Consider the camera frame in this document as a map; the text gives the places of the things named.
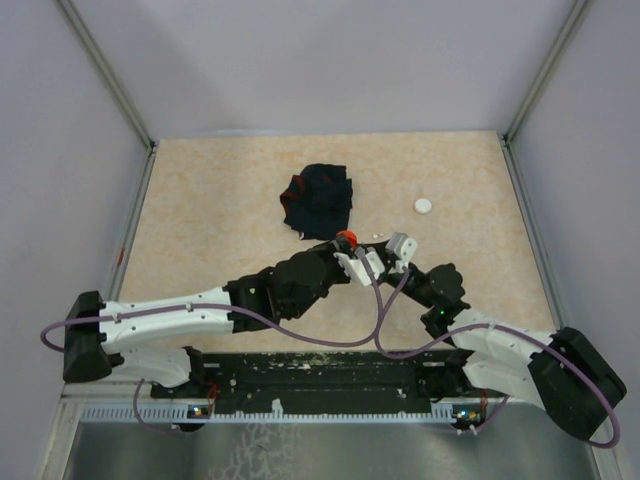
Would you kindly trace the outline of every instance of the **cable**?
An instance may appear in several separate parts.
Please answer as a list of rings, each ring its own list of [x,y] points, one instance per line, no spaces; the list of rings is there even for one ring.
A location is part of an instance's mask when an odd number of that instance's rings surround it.
[[[480,410],[483,414],[487,413],[487,405],[489,404],[489,398],[487,397],[487,389],[483,388],[480,390],[480,394],[482,395],[482,401],[480,402]]]
[[[358,258],[362,261],[362,264],[364,266],[365,271],[367,272],[367,275],[369,275],[369,278],[372,280],[373,289],[376,292],[376,298],[378,298],[379,296],[381,296],[380,287],[374,281],[375,280],[375,276],[374,276],[374,273],[373,273],[373,269],[371,268],[371,265],[369,263],[369,260],[367,259],[366,256],[364,256],[362,254],[359,254],[358,251],[356,251],[356,255],[358,255]],[[389,312],[389,309],[391,308],[393,300],[395,300],[395,297],[393,297],[393,296],[390,297],[389,301],[384,306],[384,308],[382,310],[378,310],[378,321],[376,322],[376,326],[377,327],[381,327],[382,323],[384,322],[384,319],[385,319],[387,313]],[[592,447],[596,447],[596,448],[613,448],[618,444],[618,442],[620,441],[620,422],[618,420],[618,416],[613,411],[613,408],[611,407],[611,404],[609,404],[609,401],[604,396],[602,391],[597,387],[597,385],[595,383],[593,383],[591,381],[591,379],[589,377],[587,377],[587,375],[584,372],[582,372],[582,370],[580,370],[576,365],[574,365],[573,362],[571,362],[567,357],[565,357],[561,353],[555,351],[553,348],[549,347],[548,345],[545,345],[541,341],[539,341],[539,340],[537,340],[537,339],[535,339],[533,337],[530,337],[526,333],[522,333],[522,332],[520,332],[520,331],[518,331],[518,330],[516,330],[514,328],[510,328],[510,327],[507,327],[505,325],[500,325],[500,324],[475,323],[475,324],[465,325],[465,326],[462,326],[462,327],[459,327],[459,328],[455,328],[453,330],[449,330],[444,335],[441,335],[440,337],[438,337],[438,338],[426,343],[422,347],[416,348],[415,350],[411,350],[409,352],[403,352],[403,353],[390,353],[390,352],[387,352],[382,347],[382,345],[380,344],[380,328],[377,329],[376,335],[375,335],[373,340],[375,342],[376,349],[378,350],[378,352],[380,352],[381,355],[383,355],[383,356],[385,356],[387,358],[390,358],[390,359],[404,360],[406,358],[410,358],[410,357],[419,355],[419,354],[429,350],[434,345],[437,345],[438,343],[443,342],[444,340],[447,340],[448,338],[451,338],[454,335],[457,335],[457,334],[463,333],[463,332],[469,332],[471,330],[476,330],[476,329],[479,329],[479,328],[494,328],[494,329],[499,330],[501,332],[505,332],[505,333],[508,333],[510,335],[513,335],[514,337],[518,337],[521,340],[529,342],[532,345],[535,345],[536,347],[540,348],[541,350],[544,350],[546,353],[551,355],[558,362],[560,362],[566,368],[568,368],[571,371],[571,373],[573,373],[576,377],[578,377],[578,379],[581,382],[583,382],[587,386],[587,388],[589,390],[591,390],[591,393],[593,393],[595,395],[595,397],[598,399],[598,401],[600,402],[600,404],[602,405],[604,410],[607,412],[607,416],[609,417],[609,420],[611,421],[611,426],[613,427],[613,435],[611,437],[611,440],[609,440],[608,442],[599,443],[599,442],[594,442],[594,441],[591,441],[591,440],[587,440],[586,443],[591,445]],[[491,417],[495,418],[497,413],[499,413],[499,411],[494,412],[494,414]],[[489,422],[489,420],[490,419],[487,419],[485,421],[485,423],[484,423],[485,426],[486,426],[487,422]]]
[[[493,410],[487,416],[486,420],[482,424],[478,425],[477,428],[474,427],[473,429],[469,429],[469,430],[460,430],[459,428],[456,428],[455,430],[451,430],[450,428],[447,428],[446,430],[444,430],[444,429],[441,429],[441,428],[436,429],[436,428],[429,427],[429,430],[437,431],[437,432],[440,432],[440,433],[455,433],[457,435],[469,435],[469,434],[477,435],[477,434],[482,432],[485,428],[487,428],[489,425],[491,425],[495,421],[495,419],[498,416],[498,414],[500,412],[502,412],[504,407],[506,407],[506,405],[507,405],[507,403],[509,401],[509,398],[511,398],[511,397],[509,397],[508,395],[505,395],[502,398],[502,401],[500,402],[500,404],[495,408],[495,410]]]
[[[162,435],[175,435],[182,433],[179,429],[174,429],[173,425],[171,426],[171,430],[164,430],[162,428],[152,427],[142,419],[142,416],[138,411],[138,397],[140,397],[140,389],[142,388],[142,385],[145,384],[145,382],[146,380],[144,378],[140,379],[140,381],[138,382],[138,386],[136,387],[136,391],[133,394],[133,416],[135,417],[135,419],[140,425],[153,433],[160,433]]]
[[[209,416],[213,415],[213,406],[215,405],[216,400],[218,400],[218,384],[212,382],[211,388],[207,393],[207,407],[209,408],[207,413],[209,414]]]
[[[400,293],[400,291],[402,290],[402,288],[404,287],[404,285],[407,283],[407,281],[409,280],[409,271],[405,272],[405,274],[403,275],[402,279],[400,280],[400,283],[398,284],[398,286],[396,287],[396,290],[393,292],[393,294],[391,295],[391,297],[395,296],[397,297],[397,295]],[[374,282],[374,285],[377,288],[377,297],[379,297],[379,301],[378,301],[378,308],[382,309],[382,294],[380,292],[380,287],[378,286],[377,283]],[[376,327],[374,328],[374,330],[367,335],[365,338],[363,338],[362,340],[356,340],[354,342],[332,342],[329,340],[320,340],[317,338],[311,338],[311,337],[307,337],[305,335],[301,335],[299,333],[295,333],[292,332],[291,330],[287,330],[284,327],[281,327],[280,325],[278,325],[277,323],[269,320],[268,318],[263,317],[262,315],[260,315],[259,313],[256,313],[252,310],[248,310],[246,308],[242,308],[242,307],[236,307],[235,305],[224,305],[224,304],[220,304],[220,303],[194,303],[192,304],[193,308],[211,308],[214,310],[226,310],[226,311],[230,311],[230,312],[236,312],[236,313],[240,313],[243,315],[246,315],[248,317],[251,317],[263,324],[265,324],[266,326],[273,328],[274,330],[277,330],[278,332],[287,335],[291,338],[294,338],[296,340],[300,340],[303,342],[307,342],[307,343],[312,343],[314,345],[323,345],[325,347],[334,347],[334,348],[352,348],[352,347],[359,347],[361,345],[364,345],[365,343],[370,342],[371,340],[373,340],[373,338],[376,335],[376,331],[379,330],[381,325],[378,325],[376,323]],[[122,313],[119,315],[119,319],[120,320],[128,320],[131,318],[138,318],[138,317],[145,317],[147,315],[157,315],[159,313],[169,313],[169,312],[176,312],[176,311],[180,311],[180,310],[184,310],[185,309],[185,305],[171,305],[168,307],[159,307],[159,308],[150,308],[147,310],[140,310],[137,312],[127,312],[127,313]],[[47,334],[52,331],[52,330],[56,330],[58,328],[62,328],[62,327],[71,327],[73,325],[84,325],[87,323],[102,323],[102,322],[113,322],[115,319],[112,316],[105,316],[105,317],[85,317],[85,318],[74,318],[74,319],[70,319],[70,320],[63,320],[60,322],[55,322],[52,323],[51,325],[47,325],[41,332],[40,332],[40,341],[48,348],[55,350],[56,352],[64,352],[64,348],[60,347],[54,343],[52,343],[48,338],[47,338]]]

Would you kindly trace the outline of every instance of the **navy cloth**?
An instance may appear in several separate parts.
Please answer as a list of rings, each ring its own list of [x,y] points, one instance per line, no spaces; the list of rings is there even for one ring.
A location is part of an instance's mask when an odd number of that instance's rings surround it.
[[[333,240],[349,224],[353,188],[347,167],[316,163],[305,167],[280,195],[284,223],[300,238]]]

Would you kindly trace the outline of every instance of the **orange tip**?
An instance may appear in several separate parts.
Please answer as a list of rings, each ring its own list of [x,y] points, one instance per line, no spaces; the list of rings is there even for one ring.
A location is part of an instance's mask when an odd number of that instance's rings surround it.
[[[353,248],[358,246],[358,237],[356,237],[356,234],[350,230],[342,230],[341,232],[338,232],[336,234],[336,238],[346,239]]]

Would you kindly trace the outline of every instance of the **beige marble surface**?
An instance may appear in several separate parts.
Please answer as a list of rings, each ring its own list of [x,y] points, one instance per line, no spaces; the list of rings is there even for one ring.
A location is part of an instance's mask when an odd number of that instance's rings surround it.
[[[494,132],[229,137],[164,140],[136,233],[121,299],[196,293],[289,258],[315,242],[283,223],[278,197],[311,163],[347,165],[354,198],[350,229],[406,232],[424,271],[453,262],[466,301],[515,325],[553,323],[513,187]],[[433,211],[413,211],[416,198]],[[384,293],[390,293],[385,287]],[[400,297],[382,334],[388,348],[429,337],[424,310]],[[375,322],[373,291],[334,287],[298,320],[296,332],[336,341],[365,337]],[[274,332],[198,335],[159,342],[202,351],[319,350]],[[362,348],[373,348],[368,345]]]

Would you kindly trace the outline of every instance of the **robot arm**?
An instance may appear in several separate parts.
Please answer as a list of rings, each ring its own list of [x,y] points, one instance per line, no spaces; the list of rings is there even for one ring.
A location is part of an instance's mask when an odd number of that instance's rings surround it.
[[[434,338],[473,323],[499,324],[462,301],[462,276],[453,264],[421,272],[411,257],[417,242],[394,234],[388,242],[357,245],[341,236],[289,260],[195,295],[145,303],[103,303],[98,292],[80,295],[68,318],[111,317],[113,321],[68,327],[63,377],[70,383],[119,374],[145,378],[173,388],[203,378],[200,352],[167,349],[146,342],[194,333],[230,334],[269,328],[241,312],[250,310],[279,325],[299,318],[335,284],[371,285],[356,249],[364,250],[378,283],[396,287],[405,268],[402,293],[428,312],[421,317]],[[615,406],[626,394],[622,381],[586,338],[571,328],[558,332],[519,329],[542,344],[562,352],[576,364]],[[453,335],[448,342],[471,352],[462,371],[475,388],[504,392],[544,410],[570,434],[588,439],[606,418],[593,393],[555,358],[499,328]]]

